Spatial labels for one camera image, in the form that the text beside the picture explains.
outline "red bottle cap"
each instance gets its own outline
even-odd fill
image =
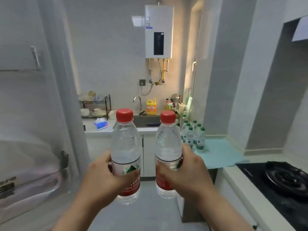
[[[171,124],[175,123],[175,112],[173,111],[162,111],[160,114],[160,120],[162,123]]]
[[[131,122],[134,113],[131,109],[118,109],[115,115],[118,122]]]

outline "gas stove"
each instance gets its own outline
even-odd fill
[[[287,162],[245,163],[237,167],[296,231],[308,231],[307,173]]]

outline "left hand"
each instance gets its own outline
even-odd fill
[[[96,161],[89,164],[75,203],[85,209],[99,212],[138,178],[140,170],[134,170],[121,176],[113,175],[108,168],[110,161],[111,156],[108,149]]]

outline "water heater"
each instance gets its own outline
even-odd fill
[[[145,57],[171,58],[174,7],[145,6]]]

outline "electrical outlet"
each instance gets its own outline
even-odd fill
[[[145,79],[139,79],[139,86],[145,86]]]

